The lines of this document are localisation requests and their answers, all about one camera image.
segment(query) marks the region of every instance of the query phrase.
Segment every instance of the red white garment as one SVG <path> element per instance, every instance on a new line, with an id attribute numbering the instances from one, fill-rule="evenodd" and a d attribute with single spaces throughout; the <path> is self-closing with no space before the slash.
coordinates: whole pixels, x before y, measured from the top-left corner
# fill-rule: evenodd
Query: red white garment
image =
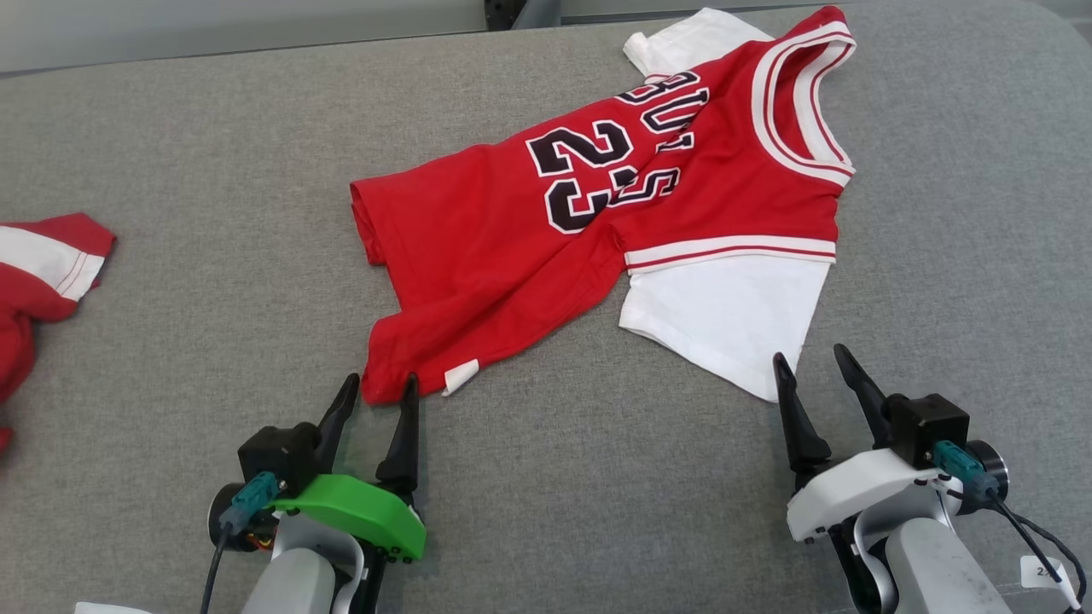
<path id="1" fill-rule="evenodd" d="M 610 291 L 621 323 L 772 399 L 834 260 L 853 167 L 819 115 L 853 49 L 828 7 L 786 36 L 412 170 L 352 185 L 403 311 L 372 330 L 369 403 L 454 390 Z"/>
<path id="2" fill-rule="evenodd" d="M 114 235 L 83 213 L 0 224 L 0 403 L 34 366 L 31 320 L 71 316 L 112 245 Z"/>

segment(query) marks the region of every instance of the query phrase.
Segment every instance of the black cable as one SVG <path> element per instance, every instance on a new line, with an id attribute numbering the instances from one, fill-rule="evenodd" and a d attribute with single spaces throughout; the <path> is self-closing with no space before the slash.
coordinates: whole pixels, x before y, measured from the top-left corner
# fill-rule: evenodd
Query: black cable
<path id="1" fill-rule="evenodd" d="M 1009 519 L 1012 527 L 1016 528 L 1017 532 L 1020 533 L 1020 536 L 1028 542 L 1029 546 L 1031 546 L 1031 551 L 1038 557 L 1038 562 L 1043 564 L 1043 568 L 1051 574 L 1051 579 L 1060 585 L 1061 576 L 1058 575 L 1058 570 L 1055 569 L 1054 565 L 1051 565 L 1051 563 L 1046 559 L 1046 555 L 1043 554 L 1043 548 L 1038 547 L 1035 540 L 1031 539 L 1031 535 L 1028 534 L 1028 530 L 1024 529 L 1023 524 L 1021 524 L 1020 521 L 1017 520 L 1016 516 L 1012 515 L 1012 510 L 1009 509 L 1009 506 L 1005 505 L 1005 501 L 997 496 L 997 491 L 990 488 L 986 491 L 986 494 L 989 496 L 989 500 L 994 503 L 994 511 Z"/>
<path id="2" fill-rule="evenodd" d="M 219 568 L 219 557 L 224 556 L 224 546 L 227 545 L 227 538 L 232 534 L 232 523 L 228 522 L 219 530 L 219 540 L 216 542 L 216 552 L 212 555 L 212 566 L 209 567 L 209 578 L 205 579 L 205 594 L 201 599 L 201 614 L 209 614 L 209 602 L 212 601 L 212 587 L 216 582 L 216 569 Z"/>
<path id="3" fill-rule="evenodd" d="M 993 507 L 994 511 L 1000 513 L 1006 519 L 1008 519 L 1008 521 L 1012 524 L 1012 527 L 1017 530 L 1017 532 L 1020 533 L 1020 536 L 1023 538 L 1023 541 L 1026 542 L 1028 545 L 1031 547 L 1031 551 L 1033 553 L 1035 553 L 1035 556 L 1038 558 L 1038 562 L 1043 564 L 1043 568 L 1046 569 L 1047 572 L 1049 572 L 1051 579 L 1054 580 L 1055 583 L 1057 583 L 1060 587 L 1061 586 L 1061 576 L 1058 575 L 1058 570 L 1055 569 L 1054 565 L 1051 565 L 1051 562 L 1046 559 L 1046 555 L 1043 554 L 1043 548 L 1038 547 L 1038 544 L 1035 543 L 1035 540 L 1033 540 L 1031 538 L 1031 535 L 1028 534 L 1028 531 L 1024 529 L 1024 523 L 1021 523 L 1021 520 L 1026 521 L 1028 519 L 1023 518 L 1023 517 L 1017 518 L 1017 515 L 1014 515 L 1012 512 L 1012 510 L 1010 510 L 1009 507 L 1007 505 L 1005 505 L 1005 501 L 1002 501 L 1001 498 L 997 495 L 997 491 L 995 491 L 993 488 L 989 488 L 988 491 L 986 491 L 986 495 L 989 497 L 990 501 L 993 503 L 992 507 Z M 1032 531 L 1035 531 L 1036 533 L 1038 533 L 1041 535 L 1043 533 L 1045 533 L 1045 531 L 1042 531 L 1042 529 L 1038 528 L 1038 527 L 1036 527 L 1035 529 L 1032 529 Z M 1057 538 L 1054 538 L 1051 541 L 1055 545 L 1058 545 L 1060 543 L 1060 541 L 1058 541 Z M 1084 570 L 1082 568 L 1081 569 L 1081 577 L 1083 577 L 1083 575 L 1084 575 Z M 1084 582 L 1082 581 L 1081 582 L 1081 593 L 1083 593 L 1083 585 L 1084 585 Z M 1083 599 L 1083 594 L 1079 594 L 1078 598 L 1077 598 L 1077 602 L 1080 603 L 1080 601 L 1082 599 Z M 1066 614 L 1073 614 L 1073 609 L 1072 607 L 1066 607 Z"/>
<path id="4" fill-rule="evenodd" d="M 1088 578 L 1084 576 L 1084 568 L 1081 567 L 1081 562 L 1077 560 L 1077 555 L 1073 554 L 1073 551 L 1066 547 L 1066 544 L 1061 543 L 1061 540 L 1055 538 L 1053 534 L 1051 534 L 1049 531 L 1043 529 L 1038 524 L 1035 524 L 1031 520 L 1028 520 L 1026 518 L 1016 512 L 1012 512 L 1012 517 L 1019 520 L 1021 524 L 1024 524 L 1032 531 L 1038 533 L 1044 540 L 1054 544 L 1054 546 L 1058 548 L 1058 552 L 1060 552 L 1063 556 L 1068 558 L 1069 563 L 1073 564 L 1073 571 L 1077 574 L 1077 586 L 1078 586 L 1077 601 L 1078 603 L 1083 603 L 1084 594 L 1088 591 Z M 1072 607 L 1066 609 L 1066 612 L 1064 614 L 1075 614 L 1073 609 Z"/>

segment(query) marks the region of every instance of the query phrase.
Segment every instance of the teal connector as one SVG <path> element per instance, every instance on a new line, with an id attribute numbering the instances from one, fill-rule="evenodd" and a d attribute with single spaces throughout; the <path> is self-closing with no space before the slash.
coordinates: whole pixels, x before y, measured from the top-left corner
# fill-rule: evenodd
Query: teal connector
<path id="1" fill-rule="evenodd" d="M 933 447 L 933 464 L 948 475 L 958 477 L 963 483 L 963 497 L 978 506 L 988 505 L 989 491 L 996 493 L 999 488 L 997 479 L 986 473 L 981 462 L 951 441 L 937 441 Z"/>
<path id="2" fill-rule="evenodd" d="M 219 528 L 224 529 L 230 523 L 230 534 L 239 534 L 250 522 L 250 519 L 275 499 L 278 494 L 281 494 L 281 488 L 277 487 L 276 476 L 269 471 L 259 473 L 237 495 L 232 497 L 232 507 L 219 515 Z"/>

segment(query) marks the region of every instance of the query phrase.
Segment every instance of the wall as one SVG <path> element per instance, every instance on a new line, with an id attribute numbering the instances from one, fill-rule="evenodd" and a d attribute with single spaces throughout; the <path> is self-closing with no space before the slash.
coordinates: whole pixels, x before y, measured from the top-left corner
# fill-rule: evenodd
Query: wall
<path id="1" fill-rule="evenodd" d="M 1032 0 L 1068 21 L 1092 43 L 1092 0 Z"/>
<path id="2" fill-rule="evenodd" d="M 0 72 L 485 29 L 480 0 L 0 0 Z"/>
<path id="3" fill-rule="evenodd" d="M 862 0 L 842 0 L 841 4 Z M 639 13 L 674 11 L 697 11 L 704 7 L 728 10 L 762 9 L 774 7 L 796 7 L 802 4 L 827 4 L 823 0 L 561 0 L 561 21 L 581 23 L 605 21 L 614 16 L 616 21 L 638 17 Z"/>

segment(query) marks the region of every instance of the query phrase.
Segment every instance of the robotic arm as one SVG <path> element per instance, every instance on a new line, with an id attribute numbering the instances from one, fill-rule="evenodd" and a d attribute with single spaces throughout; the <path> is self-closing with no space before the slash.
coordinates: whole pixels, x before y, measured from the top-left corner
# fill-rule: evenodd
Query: robotic arm
<path id="1" fill-rule="evenodd" d="M 217 548 L 202 613 L 224 550 L 270 553 L 244 614 L 372 614 L 387 564 L 422 557 L 425 526 L 413 499 L 417 378 L 406 382 L 377 484 L 333 473 L 359 386 L 357 375 L 348 376 L 318 426 L 266 426 L 239 448 L 247 484 L 224 486 L 209 509 L 209 539 Z"/>
<path id="2" fill-rule="evenodd" d="M 788 464 L 796 474 L 790 531 L 806 544 L 831 540 L 857 611 L 1011 614 L 951 522 L 952 516 L 992 509 L 1017 527 L 1063 585 L 1024 527 L 1059 546 L 1080 581 L 1077 595 L 1067 593 L 1067 614 L 1080 612 L 1085 591 L 1080 563 L 1056 538 L 1006 507 L 1008 469 L 988 444 L 968 440 L 970 416 L 939 394 L 885 397 L 844 345 L 834 346 L 834 356 L 874 439 L 871 450 L 841 462 L 831 460 L 830 446 L 811 426 L 781 354 L 773 368 Z"/>

